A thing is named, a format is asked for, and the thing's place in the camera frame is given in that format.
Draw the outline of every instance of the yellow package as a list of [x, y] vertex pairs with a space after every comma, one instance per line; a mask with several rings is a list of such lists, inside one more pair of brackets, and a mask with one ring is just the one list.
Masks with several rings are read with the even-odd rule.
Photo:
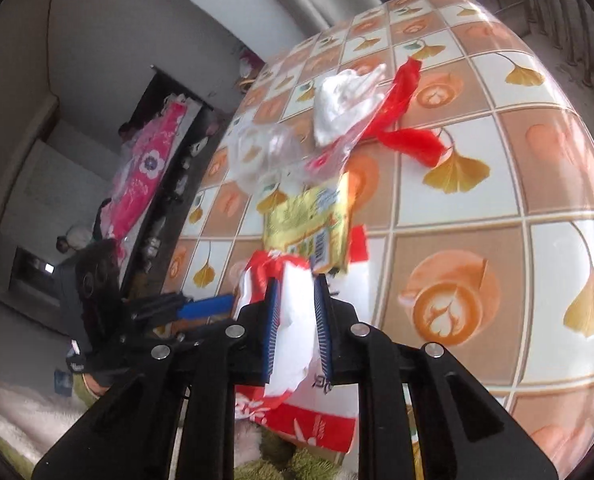
[[302, 256], [315, 272], [347, 269], [348, 176], [313, 187], [264, 218], [264, 249]]

